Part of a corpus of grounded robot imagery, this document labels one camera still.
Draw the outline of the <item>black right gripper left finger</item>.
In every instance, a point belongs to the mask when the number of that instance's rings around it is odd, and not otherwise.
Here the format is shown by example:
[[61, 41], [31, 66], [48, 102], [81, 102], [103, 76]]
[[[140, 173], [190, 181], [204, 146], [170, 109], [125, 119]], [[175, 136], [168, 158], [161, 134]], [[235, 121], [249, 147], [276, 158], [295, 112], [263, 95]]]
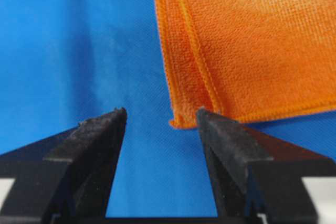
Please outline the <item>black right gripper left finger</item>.
[[114, 109], [1, 155], [1, 223], [104, 219], [127, 124]]

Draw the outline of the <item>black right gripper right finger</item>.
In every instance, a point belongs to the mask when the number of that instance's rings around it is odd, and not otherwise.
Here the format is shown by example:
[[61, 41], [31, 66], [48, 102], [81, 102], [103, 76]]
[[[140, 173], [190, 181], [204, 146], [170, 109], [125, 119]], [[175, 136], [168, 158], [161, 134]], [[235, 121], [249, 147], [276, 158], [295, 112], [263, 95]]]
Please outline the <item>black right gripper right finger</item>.
[[335, 223], [335, 162], [199, 109], [196, 121], [224, 223]]

